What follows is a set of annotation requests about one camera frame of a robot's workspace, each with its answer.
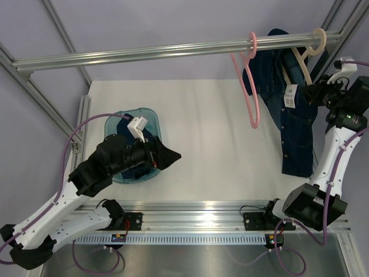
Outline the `beige wooden hanger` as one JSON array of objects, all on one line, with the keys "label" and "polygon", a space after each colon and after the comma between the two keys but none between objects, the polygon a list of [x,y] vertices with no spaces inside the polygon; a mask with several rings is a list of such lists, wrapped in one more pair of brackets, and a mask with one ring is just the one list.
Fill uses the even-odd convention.
[{"label": "beige wooden hanger", "polygon": [[298,49],[296,47],[291,48],[291,51],[294,54],[300,69],[302,70],[303,77],[304,77],[305,83],[307,85],[311,85],[312,80],[311,80],[311,77],[310,77],[310,73],[307,69],[307,65],[304,63],[304,61],[309,56],[316,56],[318,54],[321,54],[325,50],[326,42],[327,42],[327,34],[326,34],[324,29],[315,28],[313,30],[312,34],[319,36],[319,45],[318,45],[317,48],[312,48],[311,46],[306,46],[306,50],[303,52],[303,54],[300,54],[300,52],[298,51]]}]

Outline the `dark denim skirt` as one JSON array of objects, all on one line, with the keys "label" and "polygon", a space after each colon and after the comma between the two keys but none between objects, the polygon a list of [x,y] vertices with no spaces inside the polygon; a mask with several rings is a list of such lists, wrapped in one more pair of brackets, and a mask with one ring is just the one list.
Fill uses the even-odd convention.
[{"label": "dark denim skirt", "polygon": [[128,124],[134,117],[129,113],[123,113],[123,116],[124,118],[116,126],[116,133],[125,138],[126,153],[130,154],[130,163],[128,168],[118,174],[118,179],[124,184],[148,181],[159,174],[159,169],[148,164],[144,157],[145,150],[142,147],[142,142],[140,141],[139,146],[137,146],[137,139],[128,129]]}]

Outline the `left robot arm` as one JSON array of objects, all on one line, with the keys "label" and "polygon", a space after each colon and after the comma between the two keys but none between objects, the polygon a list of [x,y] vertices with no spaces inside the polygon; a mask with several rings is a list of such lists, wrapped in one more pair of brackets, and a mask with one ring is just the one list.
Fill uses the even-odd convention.
[{"label": "left robot arm", "polygon": [[106,200],[94,211],[68,223],[63,219],[112,184],[114,175],[139,165],[165,170],[181,158],[158,137],[128,146],[123,135],[109,135],[90,157],[80,163],[62,183],[62,189],[33,215],[19,224],[1,228],[10,245],[10,264],[31,270],[44,264],[70,241],[91,231],[121,228],[125,212],[116,200]]}]

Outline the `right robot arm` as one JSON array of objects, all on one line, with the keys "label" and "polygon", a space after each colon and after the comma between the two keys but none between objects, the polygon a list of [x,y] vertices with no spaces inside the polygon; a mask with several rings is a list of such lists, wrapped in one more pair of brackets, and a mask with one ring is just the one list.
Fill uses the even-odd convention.
[{"label": "right robot arm", "polygon": [[359,76],[349,89],[342,87],[343,80],[337,74],[324,75],[319,83],[303,88],[309,105],[329,109],[323,154],[308,183],[293,190],[286,200],[268,202],[261,218],[265,227],[274,229],[283,219],[291,218],[322,231],[345,213],[342,179],[355,146],[368,131],[364,116],[368,77]]}]

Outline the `right aluminium frame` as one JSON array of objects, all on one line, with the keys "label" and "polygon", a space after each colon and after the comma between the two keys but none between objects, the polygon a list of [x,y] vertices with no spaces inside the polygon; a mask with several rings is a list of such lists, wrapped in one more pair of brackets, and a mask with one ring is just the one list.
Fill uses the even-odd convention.
[{"label": "right aluminium frame", "polygon": [[368,17],[368,1],[334,1],[321,25],[326,33],[338,35],[335,43],[326,47],[314,65],[311,76],[317,81],[326,74],[344,48]]}]

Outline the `aluminium frame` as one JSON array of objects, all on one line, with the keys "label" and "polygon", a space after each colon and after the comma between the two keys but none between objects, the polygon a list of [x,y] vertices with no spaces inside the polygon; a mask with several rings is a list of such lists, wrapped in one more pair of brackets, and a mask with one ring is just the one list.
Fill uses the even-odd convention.
[{"label": "aluminium frame", "polygon": [[344,48],[368,17],[368,1],[334,1],[321,25],[326,33],[338,35],[335,43],[326,47],[314,65],[311,76],[317,81],[326,74]]},{"label": "aluminium frame", "polygon": [[92,83],[87,71],[76,67],[21,73],[14,63],[75,50],[51,1],[1,1],[1,71],[59,139],[67,139],[76,127],[81,97]]}]

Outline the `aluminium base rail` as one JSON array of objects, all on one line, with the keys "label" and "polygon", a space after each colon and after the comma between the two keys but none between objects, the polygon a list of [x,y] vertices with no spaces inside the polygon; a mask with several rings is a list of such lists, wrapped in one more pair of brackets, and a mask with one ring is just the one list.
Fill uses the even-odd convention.
[{"label": "aluminium base rail", "polygon": [[126,212],[141,212],[142,233],[244,233],[241,211],[261,212],[267,200],[129,201],[118,203]]}]

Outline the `left aluminium frame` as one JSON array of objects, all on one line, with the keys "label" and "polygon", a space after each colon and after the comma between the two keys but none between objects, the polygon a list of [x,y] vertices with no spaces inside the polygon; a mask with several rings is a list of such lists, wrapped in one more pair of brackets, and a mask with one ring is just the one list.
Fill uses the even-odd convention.
[{"label": "left aluminium frame", "polygon": [[87,71],[76,67],[21,73],[14,63],[75,50],[51,1],[1,1],[1,71],[59,139],[67,139],[76,127],[81,97],[92,83]]}]

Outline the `aluminium hanging rail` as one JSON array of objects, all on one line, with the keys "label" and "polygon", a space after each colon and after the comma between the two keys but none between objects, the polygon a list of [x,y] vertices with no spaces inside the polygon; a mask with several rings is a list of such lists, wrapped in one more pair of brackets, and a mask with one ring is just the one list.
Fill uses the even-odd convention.
[{"label": "aluminium hanging rail", "polygon": [[21,58],[12,62],[12,66],[19,73],[28,73],[40,70],[191,57],[198,55],[237,53],[250,50],[261,51],[304,46],[312,47],[312,49],[315,50],[322,42],[326,42],[327,45],[337,43],[340,37],[341,35],[338,32],[328,31],[323,33],[316,29],[312,33],[259,36],[256,39],[248,38],[221,42],[189,43],[172,46],[156,46],[92,53],[73,53],[36,58]]}]

